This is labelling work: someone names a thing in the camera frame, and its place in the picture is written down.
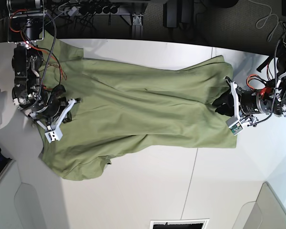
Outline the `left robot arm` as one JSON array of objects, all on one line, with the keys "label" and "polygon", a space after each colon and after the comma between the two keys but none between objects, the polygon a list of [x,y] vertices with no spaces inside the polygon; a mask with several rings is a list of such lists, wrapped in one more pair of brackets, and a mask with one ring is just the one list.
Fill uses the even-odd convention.
[{"label": "left robot arm", "polygon": [[234,135],[243,126],[257,126],[261,123],[258,114],[286,117],[286,28],[279,39],[273,56],[269,56],[259,67],[266,69],[266,79],[251,74],[246,79],[246,89],[229,77],[225,78],[229,88],[213,102],[215,111],[229,117],[226,124]]}]

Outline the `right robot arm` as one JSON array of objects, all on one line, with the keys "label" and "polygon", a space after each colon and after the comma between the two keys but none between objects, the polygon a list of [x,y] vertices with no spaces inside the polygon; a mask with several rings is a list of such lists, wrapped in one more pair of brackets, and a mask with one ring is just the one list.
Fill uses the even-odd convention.
[{"label": "right robot arm", "polygon": [[[44,39],[45,17],[48,12],[42,0],[9,0],[8,42],[16,44],[12,57],[14,70],[13,103],[20,111],[45,130],[53,130],[61,123],[72,121],[71,108],[81,100],[64,97],[66,92],[61,80],[66,74],[54,55],[54,48],[39,47],[36,42]],[[46,72],[54,66],[59,70],[59,82],[53,88],[44,85]]]}]

